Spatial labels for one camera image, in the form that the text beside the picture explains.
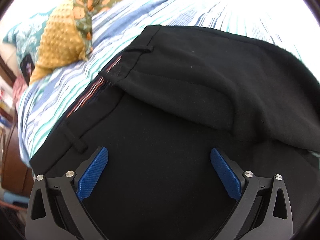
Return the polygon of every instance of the striped bed sheet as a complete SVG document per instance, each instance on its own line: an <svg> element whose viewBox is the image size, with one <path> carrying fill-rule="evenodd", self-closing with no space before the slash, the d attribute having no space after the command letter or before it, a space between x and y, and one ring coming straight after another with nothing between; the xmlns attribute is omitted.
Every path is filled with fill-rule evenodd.
<svg viewBox="0 0 320 240"><path fill-rule="evenodd" d="M295 44L277 32L266 12L223 0L123 0L96 15L92 24L94 50L90 59L56 69L21 96L19 144L21 159L27 165L58 119L98 72L147 25L214 28L270 42L303 61Z"/></svg>

